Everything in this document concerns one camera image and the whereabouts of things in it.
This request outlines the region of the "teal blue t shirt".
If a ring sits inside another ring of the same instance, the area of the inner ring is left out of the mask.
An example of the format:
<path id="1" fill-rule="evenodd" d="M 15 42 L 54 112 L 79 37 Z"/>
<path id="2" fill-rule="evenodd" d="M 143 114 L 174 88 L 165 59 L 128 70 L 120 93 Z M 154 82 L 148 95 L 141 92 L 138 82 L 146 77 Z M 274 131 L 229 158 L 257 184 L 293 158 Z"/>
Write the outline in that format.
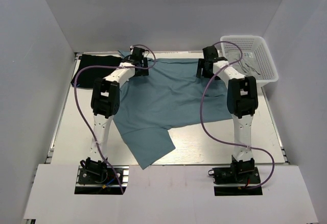
<path id="1" fill-rule="evenodd" d="M 160 58 L 148 76 L 122 86 L 113 121 L 141 169 L 175 149 L 169 129 L 231 119 L 224 82 L 197 78 L 197 65 L 192 58 Z"/>

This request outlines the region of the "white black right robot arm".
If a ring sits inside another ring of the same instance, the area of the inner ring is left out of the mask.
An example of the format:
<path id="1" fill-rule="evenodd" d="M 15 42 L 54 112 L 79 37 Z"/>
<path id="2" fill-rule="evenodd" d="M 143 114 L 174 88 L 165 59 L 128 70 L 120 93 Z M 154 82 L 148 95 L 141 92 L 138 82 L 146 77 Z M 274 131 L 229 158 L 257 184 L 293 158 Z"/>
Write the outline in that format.
<path id="1" fill-rule="evenodd" d="M 251 151 L 251 124 L 258 108 L 256 79 L 245 76 L 234 69 L 225 58 L 214 60 L 199 59 L 196 77 L 218 76 L 227 88 L 227 108 L 233 119 L 234 143 L 209 137 L 217 142 L 233 145 L 231 168 L 237 174 L 254 171 L 254 158 Z"/>

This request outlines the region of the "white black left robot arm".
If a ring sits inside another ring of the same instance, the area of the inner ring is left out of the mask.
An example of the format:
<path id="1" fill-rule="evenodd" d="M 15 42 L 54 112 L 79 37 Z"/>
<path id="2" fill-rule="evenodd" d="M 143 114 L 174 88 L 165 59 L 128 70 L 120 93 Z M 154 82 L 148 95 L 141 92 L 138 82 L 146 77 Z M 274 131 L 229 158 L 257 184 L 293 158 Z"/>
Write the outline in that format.
<path id="1" fill-rule="evenodd" d="M 147 58 L 137 60 L 128 55 L 115 70 L 104 78 L 95 79 L 91 96 L 94 128 L 89 158 L 105 163 L 110 125 L 120 107 L 120 89 L 132 77 L 149 74 Z"/>

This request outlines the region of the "grey t shirt in basket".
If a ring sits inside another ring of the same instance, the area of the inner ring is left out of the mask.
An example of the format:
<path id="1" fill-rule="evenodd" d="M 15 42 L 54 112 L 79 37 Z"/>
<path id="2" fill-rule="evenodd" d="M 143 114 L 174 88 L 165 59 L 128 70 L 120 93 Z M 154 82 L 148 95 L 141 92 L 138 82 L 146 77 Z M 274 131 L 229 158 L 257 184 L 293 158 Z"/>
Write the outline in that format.
<path id="1" fill-rule="evenodd" d="M 230 51 L 226 54 L 226 58 L 230 63 L 235 62 L 240 58 L 240 53 L 238 51 Z M 261 76 L 261 71 L 253 52 L 244 52 L 243 58 L 233 64 L 232 67 L 245 76 L 254 76 L 256 78 Z"/>

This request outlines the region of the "white plastic basket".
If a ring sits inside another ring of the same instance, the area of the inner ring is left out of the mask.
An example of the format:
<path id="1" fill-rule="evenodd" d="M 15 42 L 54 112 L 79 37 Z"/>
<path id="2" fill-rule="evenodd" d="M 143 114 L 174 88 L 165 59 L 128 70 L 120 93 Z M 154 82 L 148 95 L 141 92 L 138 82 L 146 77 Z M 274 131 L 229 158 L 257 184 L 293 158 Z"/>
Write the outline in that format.
<path id="1" fill-rule="evenodd" d="M 222 55 L 246 76 L 254 76 L 258 86 L 278 80 L 278 73 L 264 38 L 255 35 L 227 35 L 220 38 Z"/>

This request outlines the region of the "folded black t shirt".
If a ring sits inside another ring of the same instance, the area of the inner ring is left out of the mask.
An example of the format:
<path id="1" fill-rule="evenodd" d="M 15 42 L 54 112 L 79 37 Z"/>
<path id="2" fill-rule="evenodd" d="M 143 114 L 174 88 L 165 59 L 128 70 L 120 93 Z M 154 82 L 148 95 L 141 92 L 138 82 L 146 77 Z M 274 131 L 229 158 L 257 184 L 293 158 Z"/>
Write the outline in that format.
<path id="1" fill-rule="evenodd" d="M 116 56 L 93 56 L 83 54 L 80 57 L 80 64 L 76 73 L 81 69 L 89 66 L 114 66 L 120 65 L 122 58 Z M 92 89 L 94 81 L 97 78 L 104 78 L 110 75 L 114 69 L 104 69 L 104 68 L 90 68 L 83 71 L 77 78 L 77 88 Z"/>

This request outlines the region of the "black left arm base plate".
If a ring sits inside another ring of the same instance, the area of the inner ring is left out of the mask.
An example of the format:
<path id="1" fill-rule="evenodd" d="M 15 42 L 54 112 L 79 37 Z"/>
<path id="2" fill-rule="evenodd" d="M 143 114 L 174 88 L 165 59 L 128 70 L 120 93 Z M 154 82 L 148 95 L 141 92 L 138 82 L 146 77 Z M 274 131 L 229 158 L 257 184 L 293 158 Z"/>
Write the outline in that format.
<path id="1" fill-rule="evenodd" d="M 127 188 L 129 167 L 115 167 L 123 191 L 114 172 L 109 167 L 101 176 L 87 172 L 81 166 L 78 169 L 75 191 L 76 195 L 123 195 Z"/>

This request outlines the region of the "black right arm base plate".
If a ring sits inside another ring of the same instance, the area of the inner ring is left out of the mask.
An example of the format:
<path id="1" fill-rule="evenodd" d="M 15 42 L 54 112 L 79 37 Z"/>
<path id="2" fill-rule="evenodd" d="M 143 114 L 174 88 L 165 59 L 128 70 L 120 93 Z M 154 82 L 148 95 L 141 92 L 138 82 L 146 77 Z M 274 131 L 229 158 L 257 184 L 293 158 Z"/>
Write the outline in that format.
<path id="1" fill-rule="evenodd" d="M 262 188 L 251 189 L 259 185 L 261 178 L 257 167 L 252 172 L 236 175 L 231 167 L 215 167 L 208 171 L 214 179 L 215 196 L 259 196 L 263 195 Z"/>

